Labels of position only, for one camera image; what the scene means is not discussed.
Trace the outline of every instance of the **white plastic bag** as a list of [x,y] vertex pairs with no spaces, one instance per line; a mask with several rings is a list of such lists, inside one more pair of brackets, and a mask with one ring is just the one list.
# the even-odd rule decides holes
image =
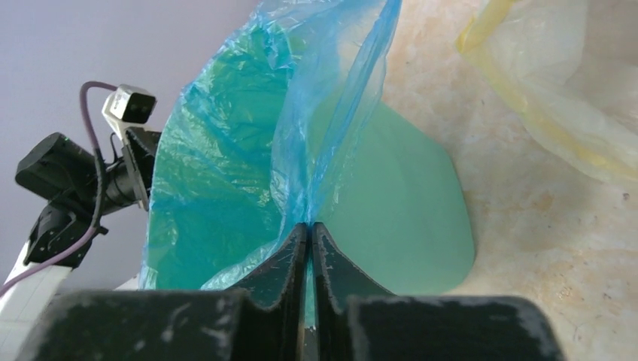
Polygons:
[[546,149],[638,189],[638,0],[490,0],[457,49]]

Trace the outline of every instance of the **wall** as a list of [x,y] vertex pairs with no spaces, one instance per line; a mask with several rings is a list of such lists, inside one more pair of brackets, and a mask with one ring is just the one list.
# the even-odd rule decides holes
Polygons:
[[[14,182],[17,163],[42,138],[62,132],[90,149],[77,91],[87,80],[128,83],[158,99],[161,129],[180,88],[257,0],[5,0],[0,11],[0,280],[7,277],[45,201]],[[107,93],[91,90],[90,110],[105,156],[110,129],[100,116]],[[63,289],[114,288],[139,268],[146,213],[137,207],[103,220]]]

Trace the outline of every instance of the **beige marble surface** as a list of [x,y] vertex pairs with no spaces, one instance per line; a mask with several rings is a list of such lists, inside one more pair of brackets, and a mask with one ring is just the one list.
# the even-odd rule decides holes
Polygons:
[[384,100],[451,154],[477,244],[455,294],[524,296],[569,359],[638,355],[638,194],[541,148],[457,54],[479,0],[404,0]]

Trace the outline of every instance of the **translucent blue plastic bag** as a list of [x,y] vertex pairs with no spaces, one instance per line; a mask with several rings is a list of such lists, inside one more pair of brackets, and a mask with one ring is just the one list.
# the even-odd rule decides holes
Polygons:
[[381,96],[400,6],[266,0],[226,41],[163,131],[141,288],[232,286],[295,223],[330,212]]

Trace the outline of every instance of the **wrinkled plastic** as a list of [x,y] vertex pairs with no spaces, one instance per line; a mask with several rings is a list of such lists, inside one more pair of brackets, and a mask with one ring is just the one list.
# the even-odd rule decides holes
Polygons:
[[[331,212],[379,102],[400,6],[265,1],[227,40],[163,131],[141,288],[227,288],[295,223]],[[329,116],[312,122],[328,98]]]
[[530,134],[638,189],[638,2],[490,0],[457,40]]

